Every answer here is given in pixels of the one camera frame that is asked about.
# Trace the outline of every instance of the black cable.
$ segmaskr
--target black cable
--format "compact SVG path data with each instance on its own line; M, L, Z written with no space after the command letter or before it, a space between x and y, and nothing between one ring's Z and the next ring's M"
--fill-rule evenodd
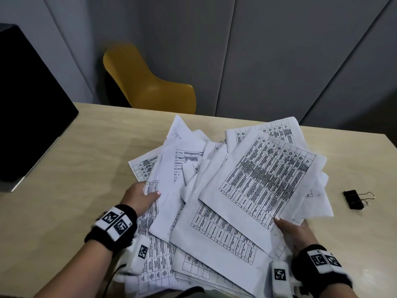
M120 270L121 268L126 267L126 266L127 266L127 264L125 263L125 264L119 266L119 267L113 272L112 277L109 279L109 282L108 282L108 284L106 285L105 291L103 292L102 298L105 298L105 297L106 297L106 292L108 291L108 287L109 287L110 283L112 282L113 277L116 275L117 271Z

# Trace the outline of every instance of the black binder clip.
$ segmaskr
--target black binder clip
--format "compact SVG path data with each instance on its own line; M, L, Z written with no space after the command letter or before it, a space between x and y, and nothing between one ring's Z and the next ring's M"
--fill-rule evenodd
M359 195L371 194L372 197L368 197L366 199L360 199ZM357 193L355 190L344 191L343 195L345 196L346 202L349 204L350 209L361 210L364 206L368 206L367 200L374 200L375 195L368 191L366 193Z

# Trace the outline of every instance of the human hand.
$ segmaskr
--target human hand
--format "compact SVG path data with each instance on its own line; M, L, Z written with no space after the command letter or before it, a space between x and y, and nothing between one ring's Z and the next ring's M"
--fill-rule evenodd
M140 217L146 210L160 197L161 192L152 192L148 195L143 193L145 187L145 181L136 182L126 190L120 204L126 204L135 210L136 216Z
M273 220L284 236L287 234L290 235L290 238L294 244L294 248L292 250L292 254L294 256L297 256L299 252L306 247L313 244L318 244L318 241L313 234L313 231L309 228L306 220L304 220L300 226L294 225L287 220L279 218L278 216L275 216Z

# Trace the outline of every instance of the table surface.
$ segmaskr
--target table surface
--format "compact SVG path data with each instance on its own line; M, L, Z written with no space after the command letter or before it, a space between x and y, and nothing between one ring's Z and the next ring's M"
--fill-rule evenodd
M135 182L127 162L160 146L175 114L76 104L79 116L13 193L0 193L0 295L32 297L82 246L90 225ZM181 114L211 140L257 121ZM385 135L302 127L328 158L335 216L309 220L354 280L359 297L397 292L397 149ZM350 210L342 192L376 199Z

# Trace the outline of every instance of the wrist strap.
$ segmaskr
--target wrist strap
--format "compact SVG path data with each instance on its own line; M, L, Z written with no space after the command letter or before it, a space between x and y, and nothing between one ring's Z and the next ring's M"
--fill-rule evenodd
M346 271L322 245L310 245L292 260L292 273L317 298L327 286L344 283L353 288Z
M96 240L115 256L131 245L137 229L136 219L136 212L130 206L117 205L97 219L84 242Z

